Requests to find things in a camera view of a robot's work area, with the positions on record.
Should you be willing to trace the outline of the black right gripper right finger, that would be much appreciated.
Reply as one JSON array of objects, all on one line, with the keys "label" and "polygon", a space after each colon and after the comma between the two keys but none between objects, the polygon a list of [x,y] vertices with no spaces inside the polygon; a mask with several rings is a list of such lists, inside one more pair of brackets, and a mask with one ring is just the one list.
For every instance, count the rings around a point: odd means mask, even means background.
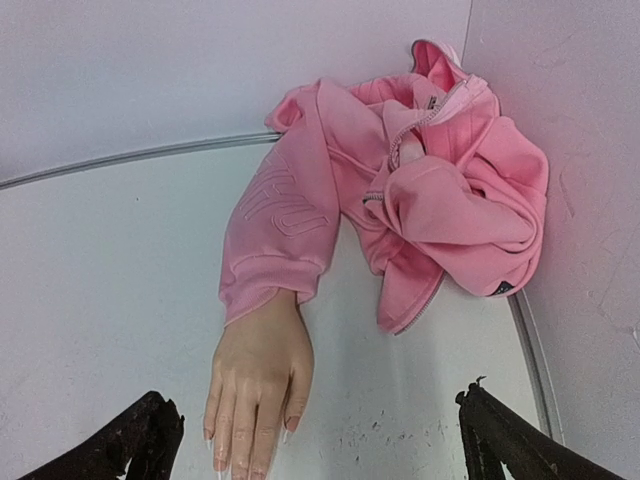
[{"label": "black right gripper right finger", "polygon": [[534,428],[483,388],[482,379],[456,395],[469,479],[622,480]]}]

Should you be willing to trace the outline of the mannequin hand with long nails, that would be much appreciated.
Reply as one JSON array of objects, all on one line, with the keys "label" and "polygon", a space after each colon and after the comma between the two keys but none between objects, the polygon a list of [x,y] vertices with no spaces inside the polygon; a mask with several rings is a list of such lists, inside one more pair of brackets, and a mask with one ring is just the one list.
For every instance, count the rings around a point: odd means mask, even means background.
[{"label": "mannequin hand with long nails", "polygon": [[203,419],[219,479],[268,476],[280,434],[298,428],[313,370],[311,340],[291,291],[278,291],[225,327]]}]

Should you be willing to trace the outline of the pink zip hoodie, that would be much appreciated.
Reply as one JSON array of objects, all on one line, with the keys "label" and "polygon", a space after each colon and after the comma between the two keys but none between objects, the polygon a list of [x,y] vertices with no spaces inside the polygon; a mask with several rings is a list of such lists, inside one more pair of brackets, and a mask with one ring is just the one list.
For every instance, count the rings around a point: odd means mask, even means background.
[{"label": "pink zip hoodie", "polygon": [[219,296],[228,321],[279,290],[312,299],[342,218],[382,277],[379,326],[407,329],[444,276],[504,296],[541,255],[549,164],[453,50],[419,40],[403,75],[290,91],[266,118],[278,141],[235,207]]}]

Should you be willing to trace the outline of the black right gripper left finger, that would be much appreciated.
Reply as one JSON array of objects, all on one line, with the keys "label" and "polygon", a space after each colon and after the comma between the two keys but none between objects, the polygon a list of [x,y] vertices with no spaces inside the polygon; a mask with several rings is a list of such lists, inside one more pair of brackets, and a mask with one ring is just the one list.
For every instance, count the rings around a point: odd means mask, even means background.
[{"label": "black right gripper left finger", "polygon": [[184,423],[172,400],[149,391],[87,440],[23,477],[168,480]]}]

